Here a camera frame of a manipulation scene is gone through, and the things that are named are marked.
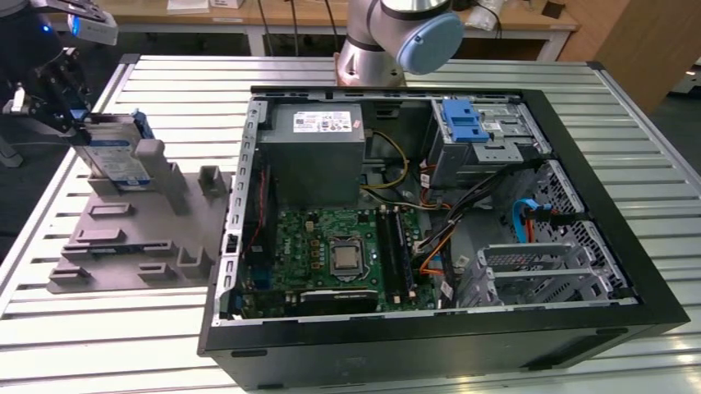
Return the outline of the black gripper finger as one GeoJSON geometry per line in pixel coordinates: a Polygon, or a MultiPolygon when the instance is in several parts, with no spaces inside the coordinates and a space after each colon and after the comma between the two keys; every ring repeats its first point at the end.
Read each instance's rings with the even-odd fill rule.
{"type": "Polygon", "coordinates": [[[40,134],[56,135],[69,144],[88,144],[91,135],[84,122],[87,115],[87,109],[69,109],[57,104],[32,102],[27,105],[23,121],[40,134]]]}
{"type": "Polygon", "coordinates": [[[76,48],[65,48],[37,70],[40,106],[49,118],[80,123],[88,114],[88,83],[76,48]]]}

